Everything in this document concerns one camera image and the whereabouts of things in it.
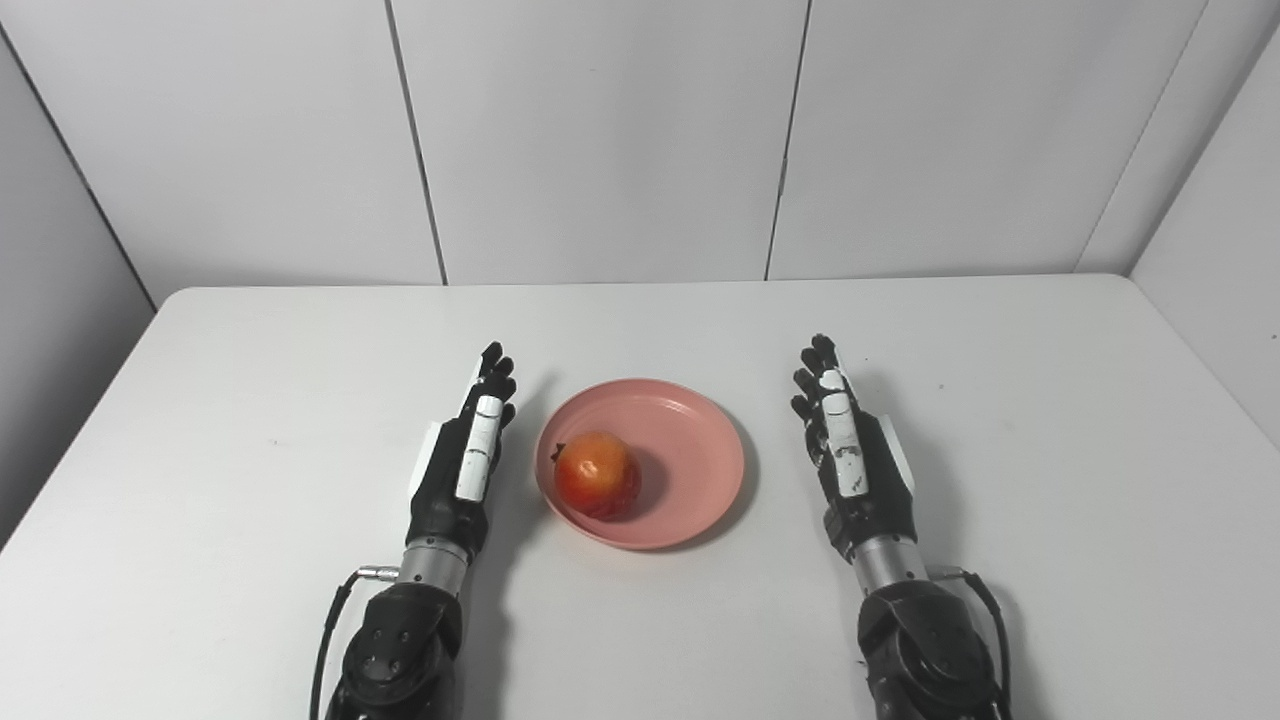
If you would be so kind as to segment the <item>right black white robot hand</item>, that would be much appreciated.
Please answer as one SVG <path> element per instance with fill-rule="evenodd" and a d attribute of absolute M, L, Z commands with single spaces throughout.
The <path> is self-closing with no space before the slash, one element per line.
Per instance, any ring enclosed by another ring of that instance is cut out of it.
<path fill-rule="evenodd" d="M 856 548 L 876 538 L 918 541 L 900 448 L 884 419 L 859 404 L 835 342 L 814 334 L 800 360 L 790 405 L 827 502 L 823 528 L 832 547 L 851 562 Z"/>

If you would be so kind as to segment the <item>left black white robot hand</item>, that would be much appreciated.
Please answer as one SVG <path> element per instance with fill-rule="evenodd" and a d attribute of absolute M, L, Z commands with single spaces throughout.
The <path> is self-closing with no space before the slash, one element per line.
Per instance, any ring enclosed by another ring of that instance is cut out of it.
<path fill-rule="evenodd" d="M 500 342 L 481 352 L 456 416 L 434 434 L 410 500 L 406 543 L 448 543 L 472 562 L 489 532 L 486 493 L 500 461 L 502 434 L 515 419 L 515 361 Z"/>

